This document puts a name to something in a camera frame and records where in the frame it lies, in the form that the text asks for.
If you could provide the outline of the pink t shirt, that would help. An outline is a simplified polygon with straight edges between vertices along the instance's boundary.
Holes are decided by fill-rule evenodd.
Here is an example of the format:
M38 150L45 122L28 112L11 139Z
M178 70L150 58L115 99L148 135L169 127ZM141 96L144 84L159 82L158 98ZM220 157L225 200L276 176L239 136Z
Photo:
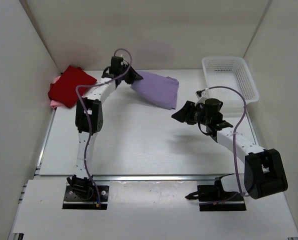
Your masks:
M66 82L62 76L57 76L50 84L48 97L52 108L67 107L71 109L77 102L75 86Z

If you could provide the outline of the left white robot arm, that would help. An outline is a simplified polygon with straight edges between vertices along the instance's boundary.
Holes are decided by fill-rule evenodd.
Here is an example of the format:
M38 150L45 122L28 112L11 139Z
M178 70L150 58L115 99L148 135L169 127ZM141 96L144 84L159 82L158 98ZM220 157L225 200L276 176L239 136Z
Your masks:
M100 83L92 87L76 104L75 126L78 130L78 152L71 182L89 181L93 175L93 153L98 133L104 125L103 103L122 81L132 84L142 80L122 56L113 56L102 73Z

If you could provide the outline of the red t shirt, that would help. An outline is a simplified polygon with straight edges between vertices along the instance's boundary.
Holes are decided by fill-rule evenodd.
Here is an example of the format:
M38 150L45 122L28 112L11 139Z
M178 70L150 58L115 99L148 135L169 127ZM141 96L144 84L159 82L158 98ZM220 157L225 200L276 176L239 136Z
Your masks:
M67 69L50 84L48 97L50 107L67 107L71 109L79 100L76 87L79 85L93 86L97 79L88 75L79 67L69 65Z

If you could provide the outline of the lavender t shirt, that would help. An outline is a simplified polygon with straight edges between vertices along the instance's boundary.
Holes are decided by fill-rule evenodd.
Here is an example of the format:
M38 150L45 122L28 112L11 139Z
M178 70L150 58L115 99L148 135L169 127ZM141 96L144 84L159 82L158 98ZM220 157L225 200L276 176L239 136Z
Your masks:
M157 107L176 109L180 85L177 79L142 70L137 73L142 79L131 84L136 93Z

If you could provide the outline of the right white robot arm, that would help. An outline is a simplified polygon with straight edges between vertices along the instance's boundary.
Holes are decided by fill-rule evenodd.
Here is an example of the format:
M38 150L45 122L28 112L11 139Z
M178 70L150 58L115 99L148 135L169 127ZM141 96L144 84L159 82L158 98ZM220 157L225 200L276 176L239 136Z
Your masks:
M260 199L288 189L288 181L280 153L265 149L239 134L234 126L223 119L223 102L208 98L205 102L187 101L172 118L188 125L205 126L204 135L233 153L234 160L244 164L244 173L239 174L237 190L253 199Z

